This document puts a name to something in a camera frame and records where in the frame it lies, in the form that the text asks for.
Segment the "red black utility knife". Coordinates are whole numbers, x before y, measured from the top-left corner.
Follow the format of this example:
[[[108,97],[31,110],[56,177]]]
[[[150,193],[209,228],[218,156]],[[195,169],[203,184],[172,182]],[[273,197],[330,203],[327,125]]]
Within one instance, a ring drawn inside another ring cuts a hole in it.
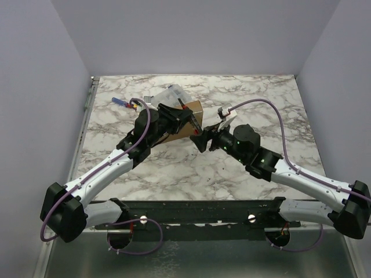
[[[191,110],[187,105],[185,105],[185,103],[183,103],[183,101],[180,98],[178,98],[178,101],[183,110],[189,110],[189,111]],[[200,135],[202,133],[202,128],[199,122],[197,121],[196,117],[194,116],[193,112],[191,112],[191,114],[189,115],[188,121],[190,122],[190,124],[192,125],[194,129],[194,134],[196,136]]]

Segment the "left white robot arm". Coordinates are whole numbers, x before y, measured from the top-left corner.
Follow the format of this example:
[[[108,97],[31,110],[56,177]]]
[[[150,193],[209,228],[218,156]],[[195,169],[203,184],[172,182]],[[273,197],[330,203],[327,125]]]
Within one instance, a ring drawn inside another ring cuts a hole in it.
[[[159,104],[145,107],[134,122],[134,128],[120,140],[116,148],[97,166],[73,181],[53,183],[46,191],[40,219],[40,238],[48,242],[45,228],[69,243],[84,229],[109,222],[123,228],[128,221],[124,204],[117,200],[93,204],[92,200],[121,175],[146,159],[151,148],[165,135],[177,134],[191,121],[193,111],[186,105],[179,109]]]

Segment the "brown cardboard express box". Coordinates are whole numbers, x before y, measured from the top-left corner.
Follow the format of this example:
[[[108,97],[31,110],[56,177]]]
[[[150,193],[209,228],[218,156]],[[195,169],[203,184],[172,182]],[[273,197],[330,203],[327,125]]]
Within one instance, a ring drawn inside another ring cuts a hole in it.
[[[195,122],[198,123],[200,127],[202,127],[203,121],[203,107],[199,100],[195,100],[185,104],[193,113],[193,119],[191,117],[187,118],[186,124],[179,130],[176,134],[165,134],[163,137],[160,138],[158,143],[165,144],[167,142],[180,140],[184,138],[188,138],[192,135],[199,135],[201,131],[196,128]]]

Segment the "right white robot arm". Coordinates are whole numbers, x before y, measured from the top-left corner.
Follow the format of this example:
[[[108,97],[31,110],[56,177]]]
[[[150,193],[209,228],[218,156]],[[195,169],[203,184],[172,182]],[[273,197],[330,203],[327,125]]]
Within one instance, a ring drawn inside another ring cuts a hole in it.
[[[342,235],[362,239],[370,218],[370,190],[361,182],[336,181],[311,171],[291,166],[280,154],[260,145],[260,135],[249,125],[233,132],[218,125],[192,135],[200,152],[221,149],[245,166],[253,177],[289,186],[313,197],[314,202],[285,199],[266,212],[267,222],[280,226],[285,221],[306,221],[329,225]]]

